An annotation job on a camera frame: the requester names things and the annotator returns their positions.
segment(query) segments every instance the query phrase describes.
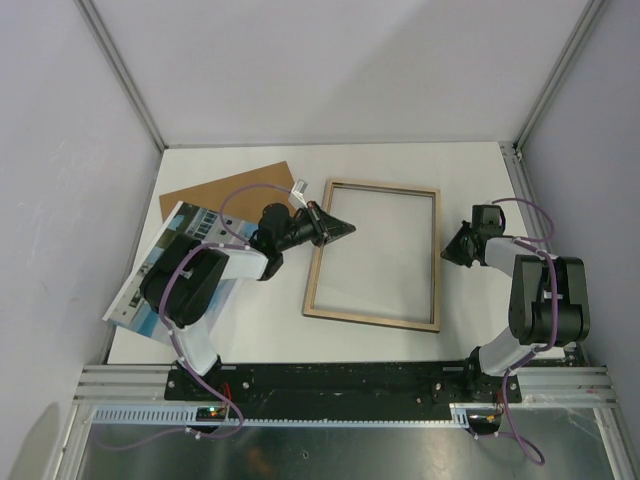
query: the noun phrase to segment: picture frame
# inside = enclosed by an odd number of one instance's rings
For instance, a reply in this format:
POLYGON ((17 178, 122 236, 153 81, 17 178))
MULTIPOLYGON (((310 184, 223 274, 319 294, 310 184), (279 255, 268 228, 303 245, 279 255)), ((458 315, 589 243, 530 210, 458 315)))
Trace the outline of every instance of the picture frame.
MULTIPOLYGON (((370 181, 351 180, 351 179, 343 179, 343 178, 331 178, 327 180, 324 198, 323 198, 323 205, 322 205, 323 209, 327 213, 331 214, 332 205, 336 203, 335 202, 336 192, 342 189, 347 191, 351 190, 351 191, 373 192, 381 195, 384 195, 384 194, 395 195, 395 196, 407 195, 407 196, 419 197, 419 198, 425 199, 425 205, 428 205, 428 202, 430 202, 431 208, 429 210, 429 208, 426 207, 425 217, 429 217, 430 215, 430 218, 431 218, 431 225, 427 229, 427 230, 430 230, 429 232, 427 232, 427 234, 431 238, 431 245, 426 247, 426 248, 429 248, 429 251, 425 254, 425 258, 426 258, 426 263, 429 264, 428 270, 430 270, 431 281, 430 281, 430 292, 428 291, 424 292, 425 293, 424 296, 430 298, 430 308, 428 309, 428 312, 425 312, 424 318, 402 318, 402 316, 399 316, 399 315, 390 315, 389 311, 379 312, 379 313, 372 312, 372 311, 359 312, 357 310, 353 310, 348 307, 340 308, 339 306, 338 307, 331 307, 326 305, 319 306, 317 296, 319 292, 319 284, 321 283, 320 279, 321 279, 321 276, 323 275, 322 260, 323 260, 323 255, 325 255, 324 249, 336 248, 335 246, 330 244, 330 245, 327 245, 326 247, 321 247, 314 250, 313 258, 311 261, 311 267, 309 269, 309 277, 307 281, 307 288, 305 291, 302 314, 307 317, 325 318, 325 319, 331 319, 331 320, 340 320, 340 321, 346 321, 346 322, 355 322, 355 323, 378 325, 378 326, 385 326, 385 327, 392 327, 392 328, 419 330, 419 331, 433 332, 433 333, 439 332, 440 331, 440 295, 441 295, 440 190, 437 188, 428 188, 428 187, 422 187, 422 186, 408 186, 408 185, 388 183, 388 182, 370 182, 370 181)), ((396 198, 396 197, 394 198, 395 200, 393 200, 393 202, 398 203, 399 198, 396 198)), ((381 204, 380 202, 381 200, 376 198, 376 205, 379 206, 381 204)), ((404 211, 402 215, 407 217, 406 207, 403 210, 404 211)), ((412 209, 410 215, 413 216, 414 214, 417 213, 417 216, 415 218, 419 219, 420 218, 419 212, 414 212, 413 210, 415 209, 412 209)), ((344 221, 353 223, 354 225, 356 225, 356 228, 358 228, 358 218, 342 218, 341 213, 334 212, 334 214, 338 218, 341 218, 344 221)), ((337 242, 337 244, 340 244, 343 246, 346 245, 348 238, 349 237, 345 238, 344 240, 341 240, 342 244, 340 242, 337 242)), ((358 242, 358 250, 363 250, 363 249, 366 250, 366 245, 362 244, 362 242, 366 243, 366 241, 367 241, 367 238, 355 238, 355 237, 352 240, 352 242, 358 242)), ((400 247, 399 249, 396 248, 394 250, 393 254, 396 255, 395 258, 403 259, 403 261, 406 262, 407 261, 406 256, 403 258, 402 253, 400 253, 399 250, 402 250, 402 247, 400 247)), ((408 270, 415 271, 415 268, 409 268, 408 270)), ((407 281, 410 285, 413 286, 413 284, 411 283, 411 279, 407 279, 407 281)), ((424 279, 416 279, 415 283, 419 284, 420 281, 424 281, 424 279)), ((336 292, 336 291, 339 291, 340 289, 333 288, 332 290, 336 292)), ((360 295, 360 297, 363 297, 363 296, 371 297, 371 295, 360 295)), ((417 296, 418 297, 420 296, 420 290, 418 290, 417 296)), ((350 298, 358 298, 358 296, 351 295, 350 298)), ((396 306, 400 305, 400 308, 402 308, 402 305, 398 303, 399 301, 396 301, 396 306)), ((420 305, 418 305, 418 307, 415 310, 421 312, 423 309, 420 305)))

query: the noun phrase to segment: brown cardboard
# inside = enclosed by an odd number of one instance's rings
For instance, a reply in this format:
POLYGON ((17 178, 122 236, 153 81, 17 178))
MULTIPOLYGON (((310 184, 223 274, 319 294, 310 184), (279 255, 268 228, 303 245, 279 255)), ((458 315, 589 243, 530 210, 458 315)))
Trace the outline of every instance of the brown cardboard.
MULTIPOLYGON (((162 220, 167 219, 179 201, 219 211, 220 205, 227 196, 238 188, 254 183, 270 183, 290 189, 293 187, 293 177, 287 162, 280 162, 239 173, 232 177, 160 195, 162 220)), ((272 188, 256 188, 242 192, 230 200, 224 213, 248 222, 258 223, 262 217, 262 210, 270 203, 283 203, 289 207, 289 211, 293 214, 294 209, 289 205, 288 198, 287 193, 272 188)))

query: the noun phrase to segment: table surface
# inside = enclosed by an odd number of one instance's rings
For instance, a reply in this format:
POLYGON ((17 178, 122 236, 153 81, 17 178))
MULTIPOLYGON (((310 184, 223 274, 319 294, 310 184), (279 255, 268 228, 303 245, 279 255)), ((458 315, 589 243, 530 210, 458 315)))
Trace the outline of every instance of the table surface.
MULTIPOLYGON (((200 183, 286 161, 309 182, 307 199, 322 199, 331 177, 387 181, 441 190, 441 244, 447 245, 471 207, 514 195, 497 143, 426 143, 169 149, 147 213, 136 261, 160 229, 158 197, 200 183)), ((516 204, 503 206, 507 234, 526 233, 516 204)), ((268 282, 245 281, 225 307, 211 340, 226 363, 424 361, 466 358, 507 326, 511 279, 491 268, 442 264, 438 334, 359 325, 301 314, 313 251, 285 253, 268 282)), ((553 349, 551 356, 561 356, 553 349)), ((167 346, 117 328, 109 363, 169 363, 167 346)))

